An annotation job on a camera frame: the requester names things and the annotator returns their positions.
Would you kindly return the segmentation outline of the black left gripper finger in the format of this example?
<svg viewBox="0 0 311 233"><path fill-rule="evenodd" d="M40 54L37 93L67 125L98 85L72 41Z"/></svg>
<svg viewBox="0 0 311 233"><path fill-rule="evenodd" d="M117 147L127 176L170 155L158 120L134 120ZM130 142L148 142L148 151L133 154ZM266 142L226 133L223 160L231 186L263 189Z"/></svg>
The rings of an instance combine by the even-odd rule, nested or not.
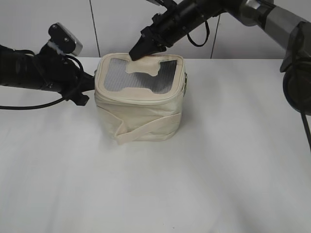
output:
<svg viewBox="0 0 311 233"><path fill-rule="evenodd" d="M77 81L77 92L84 93L86 91L92 91L95 89L95 78L94 76L84 72L78 72L78 81Z"/></svg>
<svg viewBox="0 0 311 233"><path fill-rule="evenodd" d="M75 93L71 96L71 101L77 106L85 106L87 104L87 95L82 93Z"/></svg>

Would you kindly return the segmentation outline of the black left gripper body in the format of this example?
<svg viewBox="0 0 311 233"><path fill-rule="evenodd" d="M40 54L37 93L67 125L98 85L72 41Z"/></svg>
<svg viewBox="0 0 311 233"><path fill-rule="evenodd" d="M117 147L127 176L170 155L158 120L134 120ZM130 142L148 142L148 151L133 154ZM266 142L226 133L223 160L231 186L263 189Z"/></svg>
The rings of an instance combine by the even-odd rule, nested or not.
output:
<svg viewBox="0 0 311 233"><path fill-rule="evenodd" d="M36 58L42 77L48 83L60 86L61 95L66 96L80 86L84 69L77 58L58 53L50 47L42 47Z"/></svg>

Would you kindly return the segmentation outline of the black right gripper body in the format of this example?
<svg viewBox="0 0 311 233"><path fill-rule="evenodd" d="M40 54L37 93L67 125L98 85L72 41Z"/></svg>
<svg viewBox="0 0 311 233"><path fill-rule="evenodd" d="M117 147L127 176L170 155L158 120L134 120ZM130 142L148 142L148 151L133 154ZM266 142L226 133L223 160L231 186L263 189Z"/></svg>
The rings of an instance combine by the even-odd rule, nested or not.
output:
<svg viewBox="0 0 311 233"><path fill-rule="evenodd" d="M141 31L141 37L155 42L157 46L170 48L192 31L191 25L175 13L157 13L152 17L152 22Z"/></svg>

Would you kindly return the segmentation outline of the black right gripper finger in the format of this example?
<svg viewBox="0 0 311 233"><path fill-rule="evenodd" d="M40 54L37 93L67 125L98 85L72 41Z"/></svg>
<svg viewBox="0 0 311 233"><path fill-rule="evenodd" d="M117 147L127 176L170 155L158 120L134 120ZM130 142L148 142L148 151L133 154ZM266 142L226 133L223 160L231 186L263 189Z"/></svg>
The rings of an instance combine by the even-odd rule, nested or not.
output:
<svg viewBox="0 0 311 233"><path fill-rule="evenodd" d="M142 34L138 42L129 51L132 61L137 61L145 56L155 54L156 41L153 36Z"/></svg>
<svg viewBox="0 0 311 233"><path fill-rule="evenodd" d="M152 46L152 54L165 52L166 50L167 50L167 48L163 45L153 44L153 46Z"/></svg>

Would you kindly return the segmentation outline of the black silver robot arm right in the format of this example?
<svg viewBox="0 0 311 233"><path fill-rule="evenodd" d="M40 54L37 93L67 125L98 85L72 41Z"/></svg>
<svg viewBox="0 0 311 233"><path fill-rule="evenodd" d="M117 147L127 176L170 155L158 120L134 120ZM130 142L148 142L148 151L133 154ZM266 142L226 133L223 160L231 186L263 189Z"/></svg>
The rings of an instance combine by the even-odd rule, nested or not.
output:
<svg viewBox="0 0 311 233"><path fill-rule="evenodd" d="M311 23L274 5L272 0L154 0L167 10L156 14L152 24L141 31L130 50L133 61L160 53L206 24L211 17L229 13L245 26L259 26L285 49L280 67L284 73L283 92L289 105L311 114Z"/></svg>

